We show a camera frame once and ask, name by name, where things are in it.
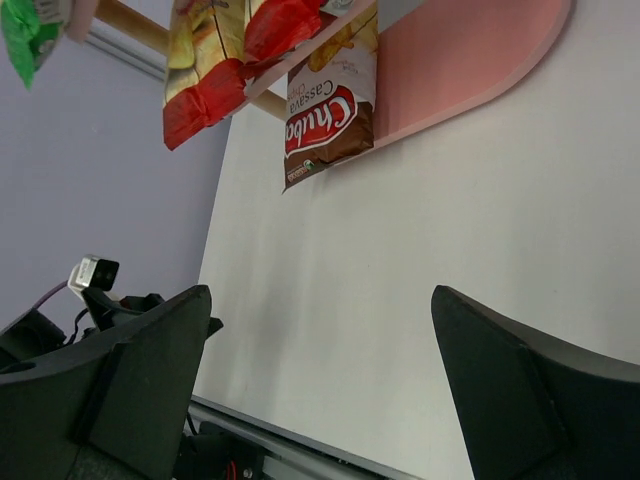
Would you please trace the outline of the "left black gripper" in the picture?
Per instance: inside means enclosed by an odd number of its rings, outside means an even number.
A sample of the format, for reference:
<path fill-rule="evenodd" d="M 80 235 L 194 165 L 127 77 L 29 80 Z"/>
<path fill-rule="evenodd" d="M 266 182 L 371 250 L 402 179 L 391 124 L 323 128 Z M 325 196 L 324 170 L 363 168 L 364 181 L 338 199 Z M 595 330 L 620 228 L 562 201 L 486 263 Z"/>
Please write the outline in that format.
<path fill-rule="evenodd" d="M 84 340 L 94 334 L 122 325 L 165 302 L 159 294 L 151 293 L 144 297 L 125 296 L 114 300 L 107 292 L 95 287 L 89 287 L 81 291 L 81 298 L 85 307 L 74 320 L 74 332 L 66 341 L 66 345 L 72 345 L 76 341 Z M 93 325 L 85 328 L 82 335 L 80 321 L 89 316 Z M 210 317 L 207 329 L 207 337 L 210 338 L 224 327 L 219 318 Z"/>

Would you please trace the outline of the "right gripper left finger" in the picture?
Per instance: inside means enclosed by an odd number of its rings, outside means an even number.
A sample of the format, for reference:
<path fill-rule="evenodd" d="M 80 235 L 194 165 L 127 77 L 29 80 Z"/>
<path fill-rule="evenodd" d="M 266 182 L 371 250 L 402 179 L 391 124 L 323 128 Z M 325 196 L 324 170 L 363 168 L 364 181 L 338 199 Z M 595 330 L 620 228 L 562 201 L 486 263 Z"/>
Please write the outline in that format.
<path fill-rule="evenodd" d="M 196 285 L 2 369 L 2 478 L 171 478 L 210 313 Z"/>

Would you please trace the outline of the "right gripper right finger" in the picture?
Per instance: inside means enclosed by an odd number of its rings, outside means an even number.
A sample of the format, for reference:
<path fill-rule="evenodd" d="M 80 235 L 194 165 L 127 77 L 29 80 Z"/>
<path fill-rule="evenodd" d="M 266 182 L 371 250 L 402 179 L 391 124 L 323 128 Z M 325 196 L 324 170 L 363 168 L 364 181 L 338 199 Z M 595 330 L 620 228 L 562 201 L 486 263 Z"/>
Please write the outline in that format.
<path fill-rule="evenodd" d="M 475 478 L 638 478 L 638 365 L 448 286 L 435 288 L 431 312 Z"/>

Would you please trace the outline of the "red Chuba chips bag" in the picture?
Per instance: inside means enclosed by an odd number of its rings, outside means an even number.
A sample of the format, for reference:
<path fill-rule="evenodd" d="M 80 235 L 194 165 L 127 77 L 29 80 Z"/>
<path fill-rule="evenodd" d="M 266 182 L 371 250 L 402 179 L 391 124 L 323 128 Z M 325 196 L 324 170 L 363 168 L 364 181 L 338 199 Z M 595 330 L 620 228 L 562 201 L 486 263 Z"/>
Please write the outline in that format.
<path fill-rule="evenodd" d="M 245 3 L 173 3 L 163 102 L 164 143 L 174 150 L 245 101 Z"/>
<path fill-rule="evenodd" d="M 322 27 L 319 0 L 249 0 L 245 2 L 244 62 L 262 67 L 311 39 Z"/>

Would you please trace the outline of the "brown Chuba chips bag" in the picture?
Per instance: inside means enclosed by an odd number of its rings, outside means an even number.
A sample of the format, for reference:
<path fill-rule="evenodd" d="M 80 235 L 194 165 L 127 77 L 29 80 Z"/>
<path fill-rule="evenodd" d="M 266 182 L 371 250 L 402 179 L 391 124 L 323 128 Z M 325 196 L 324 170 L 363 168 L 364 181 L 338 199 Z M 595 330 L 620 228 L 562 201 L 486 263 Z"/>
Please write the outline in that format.
<path fill-rule="evenodd" d="M 289 71 L 285 189 L 373 148 L 377 63 L 372 4 Z"/>

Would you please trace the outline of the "green Chuba chips bag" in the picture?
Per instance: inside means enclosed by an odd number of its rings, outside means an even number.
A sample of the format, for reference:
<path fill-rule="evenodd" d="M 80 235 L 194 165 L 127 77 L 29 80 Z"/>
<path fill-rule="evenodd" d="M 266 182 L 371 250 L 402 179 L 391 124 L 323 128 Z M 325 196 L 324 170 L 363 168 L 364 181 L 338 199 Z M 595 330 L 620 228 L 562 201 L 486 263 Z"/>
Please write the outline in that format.
<path fill-rule="evenodd" d="M 41 68 L 70 22 L 73 1 L 5 0 L 1 33 L 9 60 L 30 90 Z"/>

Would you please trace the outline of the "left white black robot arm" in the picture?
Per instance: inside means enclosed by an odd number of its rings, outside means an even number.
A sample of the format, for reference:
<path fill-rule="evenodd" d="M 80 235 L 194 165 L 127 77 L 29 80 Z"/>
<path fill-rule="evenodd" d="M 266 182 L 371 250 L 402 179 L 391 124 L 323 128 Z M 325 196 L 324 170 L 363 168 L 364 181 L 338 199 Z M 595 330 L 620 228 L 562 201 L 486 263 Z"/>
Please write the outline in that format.
<path fill-rule="evenodd" d="M 114 299 L 97 287 L 84 289 L 81 299 L 85 306 L 75 316 L 74 331 L 70 336 L 42 314 L 38 306 L 31 307 L 2 330 L 1 372 L 27 370 L 27 363 L 37 357 L 126 324 L 165 303 L 164 298 L 156 293 Z"/>

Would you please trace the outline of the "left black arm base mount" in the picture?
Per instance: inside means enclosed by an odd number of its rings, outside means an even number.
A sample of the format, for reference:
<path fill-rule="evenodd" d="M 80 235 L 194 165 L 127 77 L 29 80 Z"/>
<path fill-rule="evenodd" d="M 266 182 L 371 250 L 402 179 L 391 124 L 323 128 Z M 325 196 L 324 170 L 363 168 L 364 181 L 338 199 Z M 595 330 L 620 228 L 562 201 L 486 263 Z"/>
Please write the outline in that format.
<path fill-rule="evenodd" d="M 181 436 L 174 479 L 263 479 L 265 450 L 211 422 Z"/>

